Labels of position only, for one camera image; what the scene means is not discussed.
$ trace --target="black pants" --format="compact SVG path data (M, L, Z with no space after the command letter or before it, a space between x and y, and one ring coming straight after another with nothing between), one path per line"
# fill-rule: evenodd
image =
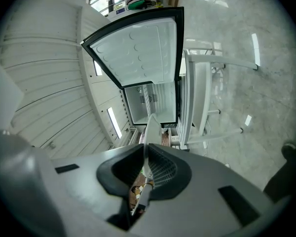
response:
M264 188L264 192L273 202L277 202L281 198L293 195L296 192L296 149L283 155L287 162Z

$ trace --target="chest freezer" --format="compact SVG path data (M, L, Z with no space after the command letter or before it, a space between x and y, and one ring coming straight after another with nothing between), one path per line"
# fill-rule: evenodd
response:
M183 7L168 7L118 19L81 43L123 90L133 124L147 124L152 113L177 123L183 34Z

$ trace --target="marble floor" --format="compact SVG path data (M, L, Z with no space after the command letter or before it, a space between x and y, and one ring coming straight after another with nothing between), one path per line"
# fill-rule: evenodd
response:
M296 144L296 27L278 0L179 0L185 7L185 47L214 47L217 55L260 64L227 65L213 76L211 134L244 133L190 145L191 152L228 163L263 189L285 163L281 147ZM247 117L251 116L248 125Z

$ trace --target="black cloth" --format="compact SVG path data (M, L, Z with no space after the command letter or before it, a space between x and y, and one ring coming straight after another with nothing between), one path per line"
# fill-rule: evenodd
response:
M263 191L273 202L296 193L296 149L292 149L291 152L283 152L283 156L287 162L270 179Z

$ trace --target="green cloth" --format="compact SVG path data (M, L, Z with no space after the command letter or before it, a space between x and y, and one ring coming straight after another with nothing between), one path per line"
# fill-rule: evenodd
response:
M145 0L140 0L140 1L134 2L134 3L130 4L130 5L128 5L128 9L129 10L141 9L141 8L144 7L143 6L144 2L145 2Z

